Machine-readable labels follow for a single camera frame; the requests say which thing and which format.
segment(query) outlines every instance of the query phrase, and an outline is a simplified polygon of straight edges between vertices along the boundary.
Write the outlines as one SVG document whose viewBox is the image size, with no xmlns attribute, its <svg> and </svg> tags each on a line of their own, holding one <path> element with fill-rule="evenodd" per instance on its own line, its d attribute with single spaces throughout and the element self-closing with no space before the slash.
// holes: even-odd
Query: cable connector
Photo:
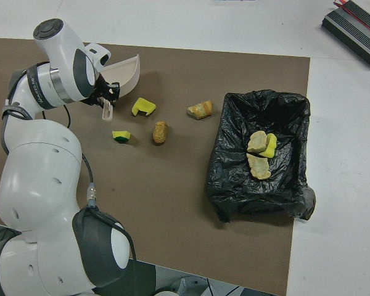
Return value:
<svg viewBox="0 0 370 296">
<path fill-rule="evenodd" d="M 94 187 L 94 183 L 89 184 L 88 190 L 86 191 L 86 201 L 89 208 L 96 207 L 96 188 Z"/>
</svg>

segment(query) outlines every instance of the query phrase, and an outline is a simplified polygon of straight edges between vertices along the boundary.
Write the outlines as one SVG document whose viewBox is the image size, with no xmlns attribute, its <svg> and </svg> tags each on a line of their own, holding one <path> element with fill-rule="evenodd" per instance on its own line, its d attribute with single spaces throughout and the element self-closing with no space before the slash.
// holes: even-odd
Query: food item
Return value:
<svg viewBox="0 0 370 296">
<path fill-rule="evenodd" d="M 166 141 L 168 126 L 165 121 L 158 121 L 155 124 L 152 139 L 156 144 L 163 144 Z"/>
<path fill-rule="evenodd" d="M 248 163 L 251 168 L 251 175 L 259 180 L 268 179 L 271 176 L 267 158 L 253 156 L 247 153 Z"/>
<path fill-rule="evenodd" d="M 119 143 L 124 143 L 129 141 L 130 133 L 128 131 L 112 131 L 112 137 Z"/>
<path fill-rule="evenodd" d="M 145 100 L 142 97 L 139 97 L 137 101 L 134 103 L 133 107 L 131 108 L 131 113 L 134 116 L 137 115 L 139 111 L 143 111 L 146 115 L 151 114 L 156 109 L 156 105 L 152 102 Z"/>
<path fill-rule="evenodd" d="M 210 100 L 188 107 L 187 113 L 197 120 L 212 114 L 212 102 Z"/>
<path fill-rule="evenodd" d="M 274 134 L 267 134 L 267 148 L 263 152 L 259 152 L 260 156 L 272 158 L 275 155 L 277 148 L 277 137 Z"/>
<path fill-rule="evenodd" d="M 267 135 L 264 131 L 256 131 L 249 138 L 248 152 L 259 153 L 266 150 L 267 147 Z"/>
</svg>

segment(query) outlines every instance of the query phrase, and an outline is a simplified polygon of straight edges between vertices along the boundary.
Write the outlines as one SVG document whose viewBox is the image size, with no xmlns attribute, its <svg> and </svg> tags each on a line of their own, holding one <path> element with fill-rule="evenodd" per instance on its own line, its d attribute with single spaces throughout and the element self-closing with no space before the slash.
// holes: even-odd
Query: yellow and green object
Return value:
<svg viewBox="0 0 370 296">
<path fill-rule="evenodd" d="M 112 131 L 112 137 L 119 143 L 125 143 L 130 139 L 130 133 L 128 131 Z"/>
<path fill-rule="evenodd" d="M 263 152 L 259 152 L 260 156 L 267 158 L 274 157 L 277 148 L 277 137 L 274 134 L 267 134 L 267 147 Z"/>
<path fill-rule="evenodd" d="M 134 116 L 137 115 L 139 111 L 143 111 L 146 115 L 151 114 L 156 109 L 156 105 L 152 102 L 145 100 L 142 97 L 139 97 L 137 101 L 134 103 L 133 107 L 131 108 L 131 113 Z"/>
</svg>

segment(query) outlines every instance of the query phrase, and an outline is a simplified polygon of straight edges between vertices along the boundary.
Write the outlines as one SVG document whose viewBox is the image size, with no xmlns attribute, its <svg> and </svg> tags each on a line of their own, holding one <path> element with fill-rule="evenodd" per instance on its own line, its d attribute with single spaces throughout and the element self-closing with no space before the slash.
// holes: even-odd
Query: black strap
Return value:
<svg viewBox="0 0 370 296">
<path fill-rule="evenodd" d="M 36 102 L 41 106 L 41 108 L 45 110 L 55 108 L 47 101 L 46 97 L 43 94 L 43 90 L 39 85 L 37 65 L 27 68 L 27 81 L 31 94 L 35 98 Z"/>
</svg>

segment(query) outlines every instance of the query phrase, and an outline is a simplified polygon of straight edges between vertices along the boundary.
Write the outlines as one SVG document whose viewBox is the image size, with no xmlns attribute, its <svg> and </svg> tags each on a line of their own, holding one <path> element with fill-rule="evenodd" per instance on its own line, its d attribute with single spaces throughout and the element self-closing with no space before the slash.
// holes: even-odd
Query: white robotic arm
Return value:
<svg viewBox="0 0 370 296">
<path fill-rule="evenodd" d="M 91 289 L 122 275 L 131 238 L 93 202 L 80 210 L 80 142 L 66 127 L 35 116 L 90 99 L 110 52 L 97 44 L 85 47 L 59 19 L 41 23 L 34 37 L 49 63 L 28 68 L 3 109 L 8 158 L 0 217 L 22 234 L 0 243 L 0 295 L 92 295 Z"/>
</svg>

